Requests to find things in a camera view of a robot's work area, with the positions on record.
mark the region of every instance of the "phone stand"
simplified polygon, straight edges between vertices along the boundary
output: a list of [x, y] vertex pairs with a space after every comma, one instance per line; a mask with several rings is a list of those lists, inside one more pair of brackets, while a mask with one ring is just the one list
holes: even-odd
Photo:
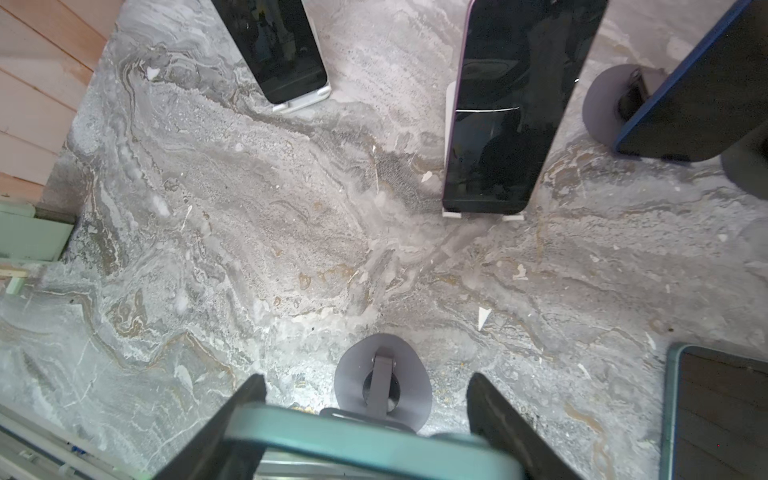
[[331, 95], [331, 86], [327, 84], [325, 87], [319, 90], [311, 91], [306, 95], [288, 100], [285, 103], [275, 105], [272, 107], [272, 112], [276, 114], [289, 114], [300, 108], [307, 107], [311, 104], [316, 104], [319, 101], [323, 101]]
[[417, 432], [432, 411], [432, 385], [424, 364], [405, 340], [388, 333], [368, 336], [344, 352], [333, 391], [341, 410], [393, 428], [404, 425]]
[[592, 138], [612, 148], [624, 124], [666, 78], [664, 70], [641, 65], [616, 65], [599, 74], [581, 109]]
[[[445, 150], [443, 151], [443, 157], [445, 159], [445, 169], [448, 170], [448, 142], [451, 141], [451, 125], [453, 125], [453, 106], [456, 99], [456, 81], [452, 81], [445, 89]], [[442, 209], [443, 218], [461, 218], [461, 212], [449, 212], [445, 208]], [[524, 220], [522, 213], [517, 215], [502, 215], [502, 221], [509, 222], [512, 220]]]
[[741, 190], [768, 200], [768, 121], [720, 154], [720, 163]]

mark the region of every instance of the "smartphone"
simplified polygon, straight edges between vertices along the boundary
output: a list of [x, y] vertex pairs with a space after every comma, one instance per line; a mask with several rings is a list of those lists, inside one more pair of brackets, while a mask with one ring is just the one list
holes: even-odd
[[737, 0], [621, 128], [620, 154], [704, 161], [768, 119], [768, 2]]
[[768, 475], [768, 362], [675, 344], [667, 355], [661, 480]]
[[442, 205], [516, 214], [531, 198], [607, 0], [474, 0]]
[[213, 3], [270, 103], [285, 104], [328, 85], [328, 74], [301, 0]]

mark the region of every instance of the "round stand base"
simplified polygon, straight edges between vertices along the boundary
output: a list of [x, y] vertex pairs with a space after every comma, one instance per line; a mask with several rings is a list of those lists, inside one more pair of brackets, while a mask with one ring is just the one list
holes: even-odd
[[333, 377], [336, 401], [342, 410], [366, 414], [373, 359], [382, 347], [392, 352], [394, 367], [387, 419], [407, 425], [417, 432], [432, 411], [432, 385], [429, 375], [413, 348], [405, 340], [387, 333], [368, 336], [342, 355]]
[[728, 180], [741, 190], [768, 200], [768, 121], [720, 154]]
[[619, 116], [618, 103], [630, 88], [632, 74], [640, 69], [649, 93], [656, 91], [667, 75], [656, 68], [640, 65], [616, 65], [594, 79], [584, 97], [581, 118], [587, 131], [596, 141], [613, 147], [624, 126]]

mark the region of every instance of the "white plastic stand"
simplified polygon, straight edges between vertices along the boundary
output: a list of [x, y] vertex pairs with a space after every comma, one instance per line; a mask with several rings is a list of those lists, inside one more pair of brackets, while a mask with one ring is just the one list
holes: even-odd
[[[453, 105], [456, 99], [456, 82], [452, 81], [445, 89], [445, 150], [443, 151], [445, 158], [445, 169], [448, 169], [448, 142], [451, 139], [451, 126], [453, 123]], [[442, 209], [443, 218], [461, 218], [461, 212], [449, 212], [445, 208]], [[523, 214], [517, 215], [502, 215], [503, 222], [509, 222], [513, 220], [525, 220]]]
[[297, 97], [293, 100], [288, 100], [285, 103], [275, 105], [272, 107], [272, 112], [276, 114], [289, 114], [293, 111], [299, 110], [300, 108], [304, 108], [311, 104], [316, 104], [319, 101], [323, 101], [330, 95], [331, 86], [330, 84], [326, 84], [325, 87], [322, 87], [319, 90], [311, 91], [310, 93], [302, 95], [301, 97]]
[[[311, 18], [308, 18], [310, 22], [310, 29], [312, 30], [312, 36], [315, 38], [315, 45], [317, 45], [317, 51], [320, 53], [320, 61], [323, 61], [323, 51], [320, 49], [320, 42], [317, 41], [317, 30], [315, 28], [315, 22]], [[319, 101], [323, 101], [331, 96], [331, 84], [330, 80], [324, 87], [320, 87], [315, 91], [311, 91], [308, 94], [301, 97], [288, 100], [285, 103], [278, 104], [272, 107], [272, 113], [274, 114], [289, 114], [300, 108], [309, 107], [311, 104], [316, 104]]]

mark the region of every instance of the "marble floor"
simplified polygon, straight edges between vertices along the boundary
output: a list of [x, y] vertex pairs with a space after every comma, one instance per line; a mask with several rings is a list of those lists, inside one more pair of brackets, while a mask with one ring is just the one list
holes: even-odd
[[717, 159], [613, 158], [581, 101], [611, 65], [674, 68], [730, 2], [611, 0], [507, 223], [440, 215], [466, 6], [307, 0], [334, 91], [284, 118], [209, 0], [127, 0], [45, 192], [78, 227], [0, 300], [0, 396], [155, 472], [250, 374], [316, 411], [349, 346], [395, 333], [423, 433], [466, 431], [479, 371], [584, 478], [653, 478], [667, 347], [768, 356], [768, 204]]

